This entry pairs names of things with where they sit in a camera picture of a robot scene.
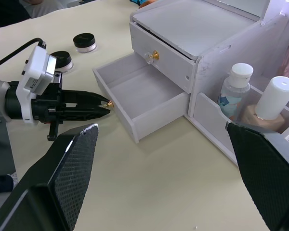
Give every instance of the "white drawer organizer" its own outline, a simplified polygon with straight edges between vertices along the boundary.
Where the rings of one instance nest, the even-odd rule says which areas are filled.
[[[261,17],[216,0],[159,0],[131,15],[135,52],[93,71],[135,142],[185,116],[236,163],[215,103],[222,82],[232,65],[252,65],[246,105],[257,103],[289,44],[284,0],[262,1]],[[289,107],[282,114],[289,140]]]

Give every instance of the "blue label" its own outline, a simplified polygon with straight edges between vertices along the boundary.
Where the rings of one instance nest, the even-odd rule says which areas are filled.
[[[229,119],[234,120],[234,116],[236,114],[236,110],[239,107],[242,98],[233,97],[227,95],[222,89],[220,96],[218,97],[218,105],[220,106],[222,112]]]
[[[131,0],[131,1],[133,1],[135,3],[138,3],[140,5],[140,4],[144,3],[147,0]]]

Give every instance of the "small cosmetic jar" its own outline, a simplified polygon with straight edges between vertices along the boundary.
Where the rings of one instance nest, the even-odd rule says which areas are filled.
[[[51,55],[57,58],[55,71],[65,73],[73,68],[72,58],[67,51],[56,51]]]
[[[96,48],[95,37],[90,33],[76,35],[73,42],[79,53],[88,53]]]

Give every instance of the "white bottle cap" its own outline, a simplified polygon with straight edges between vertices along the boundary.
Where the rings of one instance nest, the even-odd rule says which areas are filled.
[[[256,105],[258,118],[275,120],[289,101],[289,78],[277,76],[271,79]]]
[[[248,64],[235,64],[231,68],[229,84],[234,88],[244,88],[248,85],[254,68]]]

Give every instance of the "black jar lid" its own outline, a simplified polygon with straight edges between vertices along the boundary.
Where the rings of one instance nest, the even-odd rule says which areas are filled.
[[[95,37],[93,34],[83,33],[83,34],[76,35],[73,38],[73,42],[74,42],[75,47],[86,48],[95,44]]]
[[[56,51],[51,55],[57,58],[56,69],[65,67],[72,61],[72,58],[67,51]]]

